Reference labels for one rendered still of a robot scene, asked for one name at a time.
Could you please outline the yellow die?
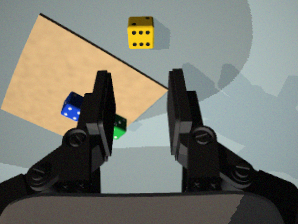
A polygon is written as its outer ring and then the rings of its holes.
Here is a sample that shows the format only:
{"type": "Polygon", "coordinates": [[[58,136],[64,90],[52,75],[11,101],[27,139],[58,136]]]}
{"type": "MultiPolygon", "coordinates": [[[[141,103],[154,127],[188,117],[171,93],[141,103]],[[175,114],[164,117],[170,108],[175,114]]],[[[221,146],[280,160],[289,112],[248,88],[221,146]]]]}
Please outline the yellow die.
{"type": "Polygon", "coordinates": [[[130,49],[154,48],[154,21],[152,16],[129,17],[128,40],[130,49]]]}

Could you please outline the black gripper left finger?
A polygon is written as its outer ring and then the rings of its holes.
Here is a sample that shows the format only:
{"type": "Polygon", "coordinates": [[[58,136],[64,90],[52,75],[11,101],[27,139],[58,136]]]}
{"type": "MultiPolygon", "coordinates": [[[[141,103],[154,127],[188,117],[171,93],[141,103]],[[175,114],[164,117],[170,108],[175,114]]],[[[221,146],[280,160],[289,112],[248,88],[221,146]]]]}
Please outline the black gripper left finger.
{"type": "Polygon", "coordinates": [[[100,166],[112,155],[116,103],[111,73],[98,70],[77,127],[26,174],[0,183],[0,216],[12,201],[36,193],[101,193],[100,166]],[[57,188],[58,185],[58,188],[57,188]]]}

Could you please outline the blue die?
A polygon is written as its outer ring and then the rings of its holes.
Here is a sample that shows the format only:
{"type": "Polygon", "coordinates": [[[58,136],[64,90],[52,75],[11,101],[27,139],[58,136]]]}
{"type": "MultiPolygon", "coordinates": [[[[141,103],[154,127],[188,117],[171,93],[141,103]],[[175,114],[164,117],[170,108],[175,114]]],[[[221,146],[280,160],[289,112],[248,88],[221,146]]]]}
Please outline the blue die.
{"type": "Polygon", "coordinates": [[[68,97],[65,99],[63,103],[61,115],[68,117],[74,121],[78,121],[83,98],[84,98],[83,96],[73,91],[70,92],[70,94],[68,95],[68,97]]]}

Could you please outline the tan mat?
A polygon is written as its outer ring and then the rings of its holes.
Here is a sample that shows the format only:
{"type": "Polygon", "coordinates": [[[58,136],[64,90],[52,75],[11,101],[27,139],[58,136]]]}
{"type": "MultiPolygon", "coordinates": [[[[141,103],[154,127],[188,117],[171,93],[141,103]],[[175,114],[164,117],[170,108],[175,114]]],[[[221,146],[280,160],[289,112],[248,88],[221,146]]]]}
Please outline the tan mat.
{"type": "Polygon", "coordinates": [[[1,109],[64,136],[77,121],[61,115],[70,92],[92,93],[98,70],[111,72],[116,114],[127,127],[167,87],[40,13],[22,51],[1,109]]]}

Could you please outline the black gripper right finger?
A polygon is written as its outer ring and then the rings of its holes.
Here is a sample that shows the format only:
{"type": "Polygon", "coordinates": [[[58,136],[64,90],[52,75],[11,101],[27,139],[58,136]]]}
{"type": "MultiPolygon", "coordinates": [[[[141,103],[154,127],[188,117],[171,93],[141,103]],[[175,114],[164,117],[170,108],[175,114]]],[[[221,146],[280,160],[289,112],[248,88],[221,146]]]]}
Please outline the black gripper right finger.
{"type": "Polygon", "coordinates": [[[287,180],[254,170],[249,162],[217,141],[215,131],[203,125],[196,91],[186,90],[182,69],[169,71],[167,115],[171,155],[182,165],[181,192],[251,192],[273,202],[285,224],[295,224],[298,188],[287,180]]]}

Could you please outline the green die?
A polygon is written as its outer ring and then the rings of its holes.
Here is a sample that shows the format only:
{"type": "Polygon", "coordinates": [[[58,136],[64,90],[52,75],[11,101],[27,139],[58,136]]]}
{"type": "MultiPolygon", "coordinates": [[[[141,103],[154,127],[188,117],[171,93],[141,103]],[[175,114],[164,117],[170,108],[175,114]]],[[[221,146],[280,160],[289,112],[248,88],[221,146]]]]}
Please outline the green die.
{"type": "Polygon", "coordinates": [[[123,134],[126,133],[127,119],[116,114],[115,125],[114,125],[114,135],[113,139],[119,139],[123,134]]]}

